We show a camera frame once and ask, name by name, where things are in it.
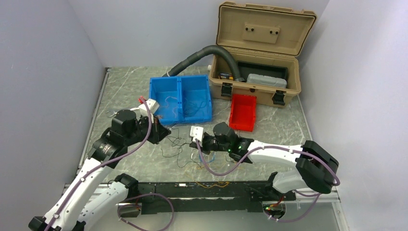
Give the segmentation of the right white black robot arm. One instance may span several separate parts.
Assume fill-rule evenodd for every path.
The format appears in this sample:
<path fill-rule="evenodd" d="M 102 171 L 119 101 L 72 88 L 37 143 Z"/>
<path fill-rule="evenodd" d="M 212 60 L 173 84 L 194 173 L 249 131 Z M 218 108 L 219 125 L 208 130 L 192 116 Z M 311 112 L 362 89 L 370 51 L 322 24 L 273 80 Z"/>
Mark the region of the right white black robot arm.
<path fill-rule="evenodd" d="M 239 136 L 226 123 L 213 127 L 213 135 L 203 127 L 191 126 L 190 147 L 199 155 L 211 152 L 227 152 L 236 165 L 225 173 L 216 173 L 207 162 L 204 167 L 214 176 L 226 176 L 241 163 L 269 163 L 286 166 L 285 172 L 273 172 L 265 186 L 266 196 L 276 200 L 284 193 L 310 188 L 320 194 L 329 194 L 340 185 L 336 175 L 339 162 L 315 141 L 307 140 L 300 145 L 268 144 Z"/>

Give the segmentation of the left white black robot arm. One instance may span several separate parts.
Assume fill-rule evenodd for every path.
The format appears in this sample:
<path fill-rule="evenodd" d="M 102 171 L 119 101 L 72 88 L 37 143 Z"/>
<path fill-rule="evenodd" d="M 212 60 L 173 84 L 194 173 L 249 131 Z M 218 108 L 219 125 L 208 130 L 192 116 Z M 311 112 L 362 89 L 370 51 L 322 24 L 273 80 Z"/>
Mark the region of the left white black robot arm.
<path fill-rule="evenodd" d="M 137 117 L 131 110 L 121 110 L 112 118 L 96 140 L 81 170 L 60 200 L 43 216 L 33 217 L 32 231 L 88 231 L 115 204 L 134 201 L 139 182 L 127 175 L 117 176 L 110 187 L 90 200 L 99 184 L 118 165 L 134 144 L 158 144 L 171 131 L 153 115 Z"/>

